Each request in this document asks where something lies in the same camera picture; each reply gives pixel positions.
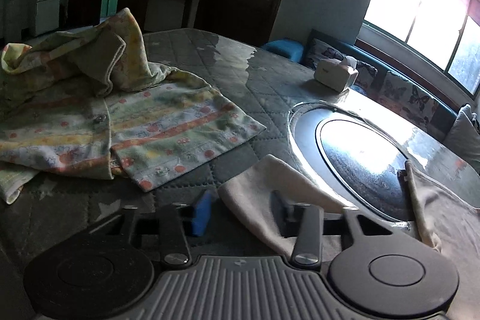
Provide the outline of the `dark blue sofa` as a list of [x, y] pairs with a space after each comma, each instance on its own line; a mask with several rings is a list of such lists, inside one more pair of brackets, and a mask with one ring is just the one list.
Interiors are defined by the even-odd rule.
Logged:
[[372, 99], [373, 101], [376, 101], [378, 104], [380, 103], [378, 102], [377, 96], [380, 92], [380, 88], [382, 87], [383, 80], [386, 76], [385, 74], [389, 71], [398, 74], [407, 80], [410, 80], [412, 83], [414, 83], [414, 85], [422, 88], [424, 91], [433, 96], [434, 99], [438, 102], [439, 107], [435, 111], [433, 118], [427, 127], [427, 131], [423, 131], [427, 132], [433, 138], [443, 144], [444, 139], [452, 128], [452, 125], [454, 124], [459, 110], [462, 106], [454, 106], [446, 99], [444, 99], [441, 93], [438, 93], [436, 91], [428, 89], [424, 85], [421, 85], [419, 83], [419, 76], [417, 76], [414, 72], [403, 72], [393, 68], [391, 64], [386, 61], [385, 54], [381, 53], [379, 50], [375, 49], [374, 52], [370, 54], [362, 48], [337, 40], [317, 30], [312, 30], [308, 37], [306, 45], [303, 45], [296, 40], [284, 38], [279, 40], [272, 40], [264, 44], [262, 48], [267, 50], [268, 52], [281, 55], [284, 58], [288, 58], [292, 62], [297, 62], [303, 65], [302, 61], [304, 60], [304, 55], [306, 54], [309, 44], [311, 43], [313, 38], [322, 40], [323, 42], [339, 50], [341, 53], [352, 56], [353, 58], [358, 58], [359, 60], [367, 62], [368, 64], [377, 68], [377, 76], [375, 77], [369, 89], [363, 90], [363, 88], [355, 85], [355, 83], [352, 88], [354, 89], [354, 91], [357, 91], [358, 93], [361, 93], [362, 95]]

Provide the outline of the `grey plain pillow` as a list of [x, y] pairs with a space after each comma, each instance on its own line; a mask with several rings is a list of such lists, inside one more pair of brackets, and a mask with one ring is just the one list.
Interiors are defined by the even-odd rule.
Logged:
[[443, 144], [461, 157], [479, 173], [480, 168], [480, 136], [478, 115], [470, 104], [459, 110], [454, 124], [444, 139]]

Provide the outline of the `cream knit sweater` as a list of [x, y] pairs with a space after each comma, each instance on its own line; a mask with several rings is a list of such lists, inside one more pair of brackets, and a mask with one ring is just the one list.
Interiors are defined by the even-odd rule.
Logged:
[[[459, 291], [448, 316], [478, 319], [479, 209], [411, 162], [406, 162], [405, 169], [421, 241], [450, 259], [459, 271]], [[290, 201], [320, 206], [330, 213], [341, 213], [345, 207], [337, 197], [271, 154], [222, 184], [218, 194], [238, 220], [270, 249], [287, 257], [293, 252], [294, 241], [281, 234], [273, 217], [270, 196], [274, 191]]]

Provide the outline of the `round black induction cooktop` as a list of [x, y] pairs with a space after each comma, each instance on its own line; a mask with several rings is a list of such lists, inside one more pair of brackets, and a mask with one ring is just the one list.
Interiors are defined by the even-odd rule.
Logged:
[[289, 143], [304, 173], [341, 202], [413, 233], [415, 216], [404, 166], [408, 155], [358, 115], [324, 101], [295, 105]]

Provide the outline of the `right butterfly print cushion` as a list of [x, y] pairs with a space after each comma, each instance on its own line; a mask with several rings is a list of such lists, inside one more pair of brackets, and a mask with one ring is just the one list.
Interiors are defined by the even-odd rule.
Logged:
[[429, 93], [410, 80], [387, 72], [378, 93], [378, 102], [397, 115], [427, 131], [439, 104]]

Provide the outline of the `colourful patterned children's shirt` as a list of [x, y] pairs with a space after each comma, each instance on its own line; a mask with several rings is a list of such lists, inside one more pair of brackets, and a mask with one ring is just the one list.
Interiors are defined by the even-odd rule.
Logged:
[[1, 198], [35, 175], [112, 179], [149, 192], [264, 126], [201, 77], [148, 59], [129, 10], [1, 51]]

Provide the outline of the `white tissue box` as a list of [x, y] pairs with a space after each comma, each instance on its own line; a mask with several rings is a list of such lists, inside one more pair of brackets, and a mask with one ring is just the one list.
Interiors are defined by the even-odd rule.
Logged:
[[356, 66], [357, 60], [352, 56], [346, 56], [343, 60], [326, 58], [318, 62], [314, 79], [335, 92], [342, 93], [356, 81], [359, 74]]

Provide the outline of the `window with frame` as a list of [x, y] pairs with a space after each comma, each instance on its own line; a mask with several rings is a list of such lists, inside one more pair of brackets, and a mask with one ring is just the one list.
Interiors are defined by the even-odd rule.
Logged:
[[479, 0], [371, 0], [364, 20], [479, 92]]

